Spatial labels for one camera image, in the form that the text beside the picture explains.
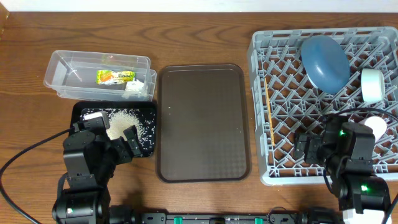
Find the white rice pile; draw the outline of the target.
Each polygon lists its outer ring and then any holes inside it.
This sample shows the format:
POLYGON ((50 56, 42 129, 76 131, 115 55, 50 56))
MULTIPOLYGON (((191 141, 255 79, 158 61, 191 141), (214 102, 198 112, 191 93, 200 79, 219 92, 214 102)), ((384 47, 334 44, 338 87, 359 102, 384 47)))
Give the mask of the white rice pile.
POLYGON ((147 153, 154 150, 156 117, 153 109, 86 108, 82 110, 80 119, 100 111, 105 111, 108 115, 110 128, 106 132, 111 140, 118 137, 123 137, 126 140, 123 131, 135 126, 143 150, 146 150, 147 153))

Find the green orange snack wrapper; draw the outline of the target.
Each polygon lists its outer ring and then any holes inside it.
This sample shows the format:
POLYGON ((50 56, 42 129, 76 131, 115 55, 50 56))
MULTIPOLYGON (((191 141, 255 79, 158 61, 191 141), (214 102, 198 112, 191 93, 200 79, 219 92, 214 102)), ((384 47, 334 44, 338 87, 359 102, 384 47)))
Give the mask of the green orange snack wrapper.
POLYGON ((132 71, 115 72, 112 70, 98 70, 96 72, 96 84, 120 85, 135 79, 136 73, 132 71))

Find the white tissue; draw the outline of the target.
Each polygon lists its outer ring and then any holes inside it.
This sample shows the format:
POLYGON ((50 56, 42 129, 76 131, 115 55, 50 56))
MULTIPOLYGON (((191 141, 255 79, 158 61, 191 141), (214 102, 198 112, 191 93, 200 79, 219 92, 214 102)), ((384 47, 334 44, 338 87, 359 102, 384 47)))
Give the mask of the white tissue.
POLYGON ((133 80, 126 83, 123 98, 128 99, 132 96, 138 95, 144 89, 144 83, 139 80, 133 80))

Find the wooden chopstick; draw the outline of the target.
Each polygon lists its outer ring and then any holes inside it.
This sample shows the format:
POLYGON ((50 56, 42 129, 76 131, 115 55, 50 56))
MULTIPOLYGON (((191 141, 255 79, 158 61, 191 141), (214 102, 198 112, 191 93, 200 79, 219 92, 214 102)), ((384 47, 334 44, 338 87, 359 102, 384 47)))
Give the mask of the wooden chopstick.
POLYGON ((268 116, 268 120, 269 120, 271 143, 272 143, 272 146, 275 146, 274 128, 273 128, 273 124, 272 124, 271 104, 270 104, 270 98, 269 98, 269 93, 268 93, 268 85, 267 85, 266 77, 264 77, 264 88, 265 88, 265 93, 266 93, 267 116, 268 116))

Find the pink white cup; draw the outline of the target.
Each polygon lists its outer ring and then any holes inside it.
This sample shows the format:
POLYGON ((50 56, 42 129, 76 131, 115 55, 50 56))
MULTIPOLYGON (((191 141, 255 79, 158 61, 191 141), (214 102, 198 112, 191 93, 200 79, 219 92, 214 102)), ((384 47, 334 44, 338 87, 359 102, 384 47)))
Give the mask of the pink white cup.
POLYGON ((377 142, 387 131, 387 123, 378 116, 371 116, 359 122, 372 129, 375 141, 377 142))

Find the dark blue plate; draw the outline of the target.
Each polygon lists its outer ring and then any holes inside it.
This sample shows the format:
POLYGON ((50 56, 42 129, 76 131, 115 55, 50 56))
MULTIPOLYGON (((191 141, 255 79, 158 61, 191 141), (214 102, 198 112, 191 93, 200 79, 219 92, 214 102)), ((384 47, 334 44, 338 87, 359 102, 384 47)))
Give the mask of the dark blue plate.
POLYGON ((304 40, 301 58, 315 88, 334 95, 348 83, 349 60, 340 44, 331 37, 316 35, 304 40))

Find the light blue bowl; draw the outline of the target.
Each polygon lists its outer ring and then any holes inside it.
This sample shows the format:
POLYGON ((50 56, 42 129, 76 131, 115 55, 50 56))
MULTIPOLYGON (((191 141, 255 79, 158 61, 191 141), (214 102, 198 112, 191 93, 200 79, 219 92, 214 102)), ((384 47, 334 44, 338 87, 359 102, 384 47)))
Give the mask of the light blue bowl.
POLYGON ((383 73, 380 70, 362 69, 361 93, 365 103, 374 104, 384 99, 385 84, 383 73))

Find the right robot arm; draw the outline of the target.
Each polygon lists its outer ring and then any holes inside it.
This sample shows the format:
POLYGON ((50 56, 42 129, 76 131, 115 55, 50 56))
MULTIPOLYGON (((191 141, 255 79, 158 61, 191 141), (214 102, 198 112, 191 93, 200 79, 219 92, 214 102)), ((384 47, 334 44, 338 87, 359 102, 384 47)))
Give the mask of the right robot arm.
POLYGON ((390 223, 386 181, 373 173, 373 130, 346 116, 325 118, 321 134, 295 133, 294 157, 323 166, 328 190, 338 199, 343 223, 390 223))

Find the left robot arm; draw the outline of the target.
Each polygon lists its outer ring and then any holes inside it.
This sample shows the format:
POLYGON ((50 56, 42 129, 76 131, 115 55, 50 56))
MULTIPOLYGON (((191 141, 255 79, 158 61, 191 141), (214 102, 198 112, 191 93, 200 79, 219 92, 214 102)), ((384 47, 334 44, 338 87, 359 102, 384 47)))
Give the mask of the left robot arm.
POLYGON ((72 124, 63 142, 67 173, 58 181, 52 209, 57 223, 139 223, 140 216, 128 205, 111 205, 108 182, 117 165, 141 155, 137 129, 130 126, 123 136, 110 139, 110 123, 104 111, 89 114, 72 124))

